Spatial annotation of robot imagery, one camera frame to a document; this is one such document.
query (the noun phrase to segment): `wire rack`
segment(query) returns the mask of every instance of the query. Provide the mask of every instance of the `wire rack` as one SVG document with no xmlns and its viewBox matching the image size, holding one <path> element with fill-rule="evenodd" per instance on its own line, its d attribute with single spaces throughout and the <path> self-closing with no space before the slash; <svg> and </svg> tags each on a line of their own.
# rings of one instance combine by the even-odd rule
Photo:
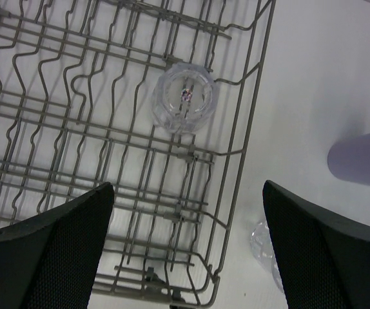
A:
<svg viewBox="0 0 370 309">
<path fill-rule="evenodd" d="M 0 1 L 0 228 L 102 182 L 115 204 L 93 292 L 215 301 L 275 0 Z M 155 127 L 173 63 L 220 85 L 196 135 Z"/>
</svg>

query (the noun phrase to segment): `dish rack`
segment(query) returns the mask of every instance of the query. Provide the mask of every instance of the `dish rack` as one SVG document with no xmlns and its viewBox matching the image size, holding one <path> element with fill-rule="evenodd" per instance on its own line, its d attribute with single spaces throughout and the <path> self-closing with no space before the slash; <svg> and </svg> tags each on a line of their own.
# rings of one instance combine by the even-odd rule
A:
<svg viewBox="0 0 370 309">
<path fill-rule="evenodd" d="M 275 0 L 0 1 L 0 228 L 115 187 L 93 292 L 215 301 Z M 153 125 L 176 62 L 220 86 L 196 135 Z"/>
</svg>

